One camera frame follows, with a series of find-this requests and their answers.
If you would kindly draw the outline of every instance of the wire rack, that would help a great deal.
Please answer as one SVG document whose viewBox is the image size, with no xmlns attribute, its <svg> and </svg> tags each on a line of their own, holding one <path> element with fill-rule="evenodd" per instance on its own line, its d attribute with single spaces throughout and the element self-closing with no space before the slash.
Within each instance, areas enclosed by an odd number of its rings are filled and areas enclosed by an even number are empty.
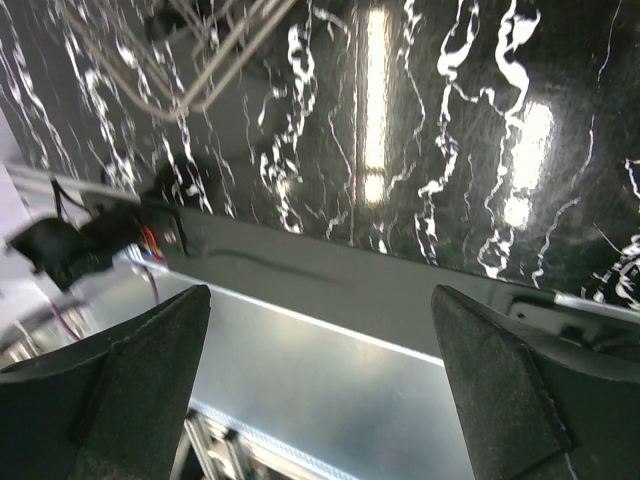
<svg viewBox="0 0 640 480">
<path fill-rule="evenodd" d="M 56 0 L 71 30 L 121 90 L 142 110 L 166 121 L 205 112 L 295 2 L 218 0 L 222 6 L 214 8 L 213 0 L 161 0 L 146 18 L 134 15 L 132 20 L 110 0 Z M 164 38 L 157 38 L 159 28 Z M 158 55 L 185 42 L 188 50 L 181 57 L 188 57 L 190 81 L 176 78 L 182 75 L 169 71 Z M 141 75 L 145 86 L 155 87 L 153 95 L 140 88 Z"/>
</svg>

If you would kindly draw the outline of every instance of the metal frame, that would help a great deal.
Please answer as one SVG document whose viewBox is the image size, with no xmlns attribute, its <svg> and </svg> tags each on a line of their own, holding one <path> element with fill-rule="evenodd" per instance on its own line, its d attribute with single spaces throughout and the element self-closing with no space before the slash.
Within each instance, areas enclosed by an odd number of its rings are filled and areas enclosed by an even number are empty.
<svg viewBox="0 0 640 480">
<path fill-rule="evenodd" d="M 222 480 L 223 473 L 220 471 L 216 459 L 211 455 L 213 450 L 213 439 L 205 426 L 204 419 L 198 413 L 192 412 L 184 420 L 184 430 L 187 432 L 191 447 L 198 457 L 200 467 L 208 480 Z"/>
<path fill-rule="evenodd" d="M 70 28 L 80 35 L 89 52 L 111 74 L 122 91 L 142 110 L 162 120 L 173 122 L 189 112 L 204 113 L 296 2 L 296 0 L 254 0 L 249 10 L 245 11 L 244 17 L 236 21 L 232 12 L 236 11 L 234 8 L 237 8 L 242 0 L 227 0 L 215 15 L 203 21 L 191 8 L 190 0 L 167 1 L 182 14 L 187 27 L 174 33 L 166 42 L 173 43 L 184 39 L 185 33 L 192 34 L 197 40 L 191 53 L 191 61 L 196 65 L 198 76 L 190 82 L 190 86 L 182 96 L 176 95 L 167 72 L 129 26 L 122 22 L 109 0 L 87 0 L 86 3 L 93 4 L 104 13 L 104 18 L 108 21 L 107 29 L 114 31 L 116 36 L 132 49 L 138 67 L 148 75 L 166 100 L 171 102 L 169 108 L 149 103 L 136 91 L 133 69 L 119 56 L 116 49 L 109 46 L 108 37 L 99 35 L 104 30 L 103 25 L 91 19 L 86 11 L 79 11 L 74 6 L 73 0 L 56 0 L 56 3 Z M 229 24 L 231 32 L 222 45 L 217 45 L 216 42 L 212 42 L 211 32 L 215 30 L 217 22 L 223 18 Z M 234 55 L 237 46 L 242 47 L 241 52 L 214 84 L 214 75 L 220 73 L 223 62 Z"/>
</svg>

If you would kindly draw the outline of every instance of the purple cable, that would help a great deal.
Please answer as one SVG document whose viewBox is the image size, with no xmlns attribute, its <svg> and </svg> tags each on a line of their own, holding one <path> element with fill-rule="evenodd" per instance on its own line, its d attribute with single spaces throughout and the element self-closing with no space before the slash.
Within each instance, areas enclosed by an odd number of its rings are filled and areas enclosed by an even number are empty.
<svg viewBox="0 0 640 480">
<path fill-rule="evenodd" d="M 153 278 L 153 274 L 149 271 L 149 269 L 143 265 L 140 265 L 140 270 L 149 280 L 149 284 L 151 285 L 151 292 L 153 293 L 153 301 L 156 305 L 160 304 L 160 294 L 158 293 L 158 285 L 156 284 L 156 279 Z"/>
<path fill-rule="evenodd" d="M 56 307 L 53 302 L 50 302 L 50 305 L 51 305 L 51 313 L 53 313 L 53 316 L 56 317 L 56 320 L 58 321 L 60 326 L 63 328 L 63 330 L 67 332 L 67 334 L 71 338 L 73 338 L 76 342 L 79 340 L 82 340 L 82 338 L 76 332 L 73 331 L 73 329 L 69 326 L 67 321 L 64 319 L 64 317 L 62 316 L 62 312 L 60 312 L 60 309 L 58 309 L 58 307 Z"/>
</svg>

